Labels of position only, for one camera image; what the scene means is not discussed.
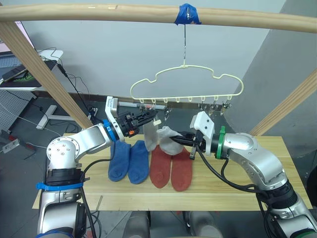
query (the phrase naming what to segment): blue sock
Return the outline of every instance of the blue sock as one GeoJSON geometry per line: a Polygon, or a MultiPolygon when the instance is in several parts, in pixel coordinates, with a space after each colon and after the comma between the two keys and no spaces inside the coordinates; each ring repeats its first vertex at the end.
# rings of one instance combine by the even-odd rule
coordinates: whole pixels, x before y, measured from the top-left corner
{"type": "Polygon", "coordinates": [[[149,175],[149,153],[143,140],[138,140],[131,147],[128,173],[133,184],[142,183],[149,175]]]}
{"type": "Polygon", "coordinates": [[[109,163],[108,178],[113,182],[123,179],[129,168],[131,145],[117,140],[115,146],[111,146],[111,156],[114,156],[109,163]]]}

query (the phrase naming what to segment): red sock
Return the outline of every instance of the red sock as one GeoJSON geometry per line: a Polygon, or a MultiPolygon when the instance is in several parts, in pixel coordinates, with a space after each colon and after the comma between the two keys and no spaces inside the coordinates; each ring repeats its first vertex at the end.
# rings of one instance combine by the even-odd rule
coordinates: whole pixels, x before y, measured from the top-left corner
{"type": "Polygon", "coordinates": [[[163,152],[159,146],[152,151],[150,179],[155,187],[162,188],[169,181],[172,156],[163,152]]]}
{"type": "Polygon", "coordinates": [[[193,161],[189,159],[189,155],[190,153],[184,148],[182,152],[172,157],[171,182],[178,192],[188,189],[192,182],[193,161]]]}

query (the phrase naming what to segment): monitor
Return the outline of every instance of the monitor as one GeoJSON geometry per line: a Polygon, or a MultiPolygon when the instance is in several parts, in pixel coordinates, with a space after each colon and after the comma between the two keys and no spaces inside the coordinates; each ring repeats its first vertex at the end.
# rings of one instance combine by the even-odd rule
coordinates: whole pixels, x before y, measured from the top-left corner
{"type": "MultiPolygon", "coordinates": [[[[30,42],[31,46],[34,48],[30,37],[28,36],[28,34],[26,33],[24,26],[22,25],[21,21],[16,21],[15,24],[19,27],[19,29],[21,30],[21,32],[23,33],[23,35],[25,36],[25,38],[30,42]]],[[[5,43],[0,39],[0,56],[1,55],[11,55],[12,52],[10,51],[9,47],[5,45],[5,43]]]]}

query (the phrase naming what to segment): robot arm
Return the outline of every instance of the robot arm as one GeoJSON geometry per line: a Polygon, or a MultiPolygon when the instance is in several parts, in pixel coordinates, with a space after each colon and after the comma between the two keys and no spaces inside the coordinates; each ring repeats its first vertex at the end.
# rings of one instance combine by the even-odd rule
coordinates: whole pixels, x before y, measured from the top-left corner
{"type": "Polygon", "coordinates": [[[157,112],[147,110],[139,115],[118,115],[117,99],[107,97],[108,120],[71,136],[53,140],[47,148],[46,179],[37,184],[42,189],[37,237],[81,238],[86,231],[86,209],[77,202],[82,194],[84,174],[79,160],[85,154],[97,153],[116,140],[133,136],[139,127],[154,119],[157,112]]]}
{"type": "Polygon", "coordinates": [[[246,133],[215,134],[214,123],[205,112],[195,115],[190,128],[196,134],[181,132],[174,141],[193,146],[190,155],[195,158],[197,148],[207,155],[215,153],[217,159],[231,159],[248,174],[261,194],[257,194],[272,216],[275,234],[281,238],[317,237],[317,222],[302,198],[290,184],[279,159],[261,147],[246,133]]]}

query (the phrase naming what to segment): gray wall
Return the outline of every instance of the gray wall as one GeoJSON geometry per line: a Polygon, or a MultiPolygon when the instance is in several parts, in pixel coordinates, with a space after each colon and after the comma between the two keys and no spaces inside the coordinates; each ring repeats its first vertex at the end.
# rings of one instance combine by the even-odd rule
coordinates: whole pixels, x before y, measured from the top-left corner
{"type": "MultiPolygon", "coordinates": [[[[316,0],[287,0],[282,13],[317,16],[316,0]]],[[[244,93],[225,118],[235,131],[250,132],[317,66],[317,36],[271,30],[244,76],[244,93]]],[[[317,93],[264,135],[283,136],[293,158],[317,148],[317,93]]]]}
{"type": "MultiPolygon", "coordinates": [[[[1,0],[3,5],[32,3],[107,3],[105,0],[1,0]]],[[[184,0],[111,0],[111,3],[182,5],[184,0]]],[[[196,7],[280,12],[285,0],[189,0],[196,7]]],[[[27,21],[24,26],[37,49],[64,51],[66,71],[81,76],[92,94],[130,97],[131,85],[183,63],[184,27],[175,24],[105,21],[27,21]]],[[[211,67],[242,78],[268,30],[227,26],[187,26],[187,63],[211,67]]],[[[74,92],[65,77],[58,77],[74,92]]],[[[164,97],[232,93],[235,80],[211,80],[204,70],[162,74],[158,83],[136,87],[136,96],[164,97]]],[[[78,83],[78,90],[86,93],[78,83]]]]}

